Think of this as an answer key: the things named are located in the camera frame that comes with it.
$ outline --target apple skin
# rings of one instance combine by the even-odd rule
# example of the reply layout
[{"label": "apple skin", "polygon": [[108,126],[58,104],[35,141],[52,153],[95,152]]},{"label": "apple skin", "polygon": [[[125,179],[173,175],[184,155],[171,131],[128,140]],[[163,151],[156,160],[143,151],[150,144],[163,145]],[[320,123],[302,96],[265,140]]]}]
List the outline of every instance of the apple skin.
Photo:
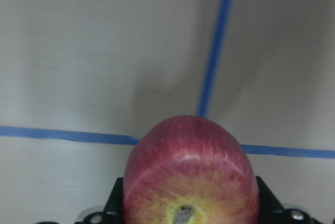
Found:
[{"label": "apple skin", "polygon": [[[125,224],[256,224],[257,182],[241,145],[218,124],[177,116],[133,149],[124,174]],[[187,222],[181,209],[192,209]]]}]

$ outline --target horizontal blue tape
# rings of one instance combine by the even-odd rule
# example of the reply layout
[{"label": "horizontal blue tape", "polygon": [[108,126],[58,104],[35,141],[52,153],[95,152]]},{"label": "horizontal blue tape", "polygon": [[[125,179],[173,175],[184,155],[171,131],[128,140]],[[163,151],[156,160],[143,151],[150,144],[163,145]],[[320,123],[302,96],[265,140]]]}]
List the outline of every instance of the horizontal blue tape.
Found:
[{"label": "horizontal blue tape", "polygon": [[[140,140],[139,138],[126,135],[62,131],[62,130],[46,130],[46,129],[22,128],[12,126],[0,126],[0,136],[37,138],[37,139],[64,139],[78,142],[126,144],[126,145],[136,145]],[[242,148],[247,154],[335,159],[335,151],[333,150],[269,147],[265,145],[250,145],[250,144],[242,144]]]}]

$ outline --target screw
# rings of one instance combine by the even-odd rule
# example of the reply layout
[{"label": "screw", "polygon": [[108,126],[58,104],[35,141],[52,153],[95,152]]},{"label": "screw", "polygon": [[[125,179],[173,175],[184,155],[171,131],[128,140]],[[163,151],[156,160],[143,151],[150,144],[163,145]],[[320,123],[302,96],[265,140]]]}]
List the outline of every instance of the screw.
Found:
[{"label": "screw", "polygon": [[304,214],[299,210],[291,210],[291,217],[295,220],[303,220]]},{"label": "screw", "polygon": [[90,222],[91,222],[92,224],[98,224],[98,223],[100,223],[102,220],[103,220],[103,218],[101,217],[101,215],[100,215],[100,214],[96,214],[96,215],[92,216],[92,218],[90,219]]}]

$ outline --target blue tape strip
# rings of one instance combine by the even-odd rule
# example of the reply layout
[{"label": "blue tape strip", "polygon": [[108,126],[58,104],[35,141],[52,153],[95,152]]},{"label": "blue tape strip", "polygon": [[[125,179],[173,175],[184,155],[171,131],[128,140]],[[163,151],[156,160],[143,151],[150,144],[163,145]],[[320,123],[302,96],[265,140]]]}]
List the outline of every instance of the blue tape strip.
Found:
[{"label": "blue tape strip", "polygon": [[35,138],[35,139],[65,139],[79,142],[128,144],[128,145],[136,145],[139,141],[138,138],[125,135],[61,131],[61,130],[45,130],[45,129],[21,128],[21,127],[10,127],[10,126],[0,126],[0,136]]},{"label": "blue tape strip", "polygon": [[231,7],[232,0],[221,0],[216,29],[213,37],[211,52],[208,59],[207,71],[203,84],[203,90],[198,108],[198,115],[202,117],[207,117],[208,115],[209,103],[213,94],[213,87],[219,64],[219,58],[224,46],[224,40],[227,33],[228,18]]},{"label": "blue tape strip", "polygon": [[[61,130],[45,130],[45,129],[9,127],[9,126],[0,126],[0,136],[35,138],[35,139],[64,139],[78,142],[126,144],[126,145],[136,145],[140,140],[139,138],[126,135],[61,131]],[[264,145],[249,145],[249,144],[243,144],[242,147],[247,154],[335,159],[335,151],[332,150],[268,147]]]}]

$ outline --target apple stem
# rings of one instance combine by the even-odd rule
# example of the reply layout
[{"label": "apple stem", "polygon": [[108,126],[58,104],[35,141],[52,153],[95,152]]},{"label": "apple stem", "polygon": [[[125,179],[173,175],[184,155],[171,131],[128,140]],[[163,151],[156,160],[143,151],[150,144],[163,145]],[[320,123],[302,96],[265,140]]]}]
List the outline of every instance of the apple stem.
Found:
[{"label": "apple stem", "polygon": [[173,224],[186,224],[190,217],[194,214],[194,208],[189,205],[183,205],[180,207],[175,215]]}]

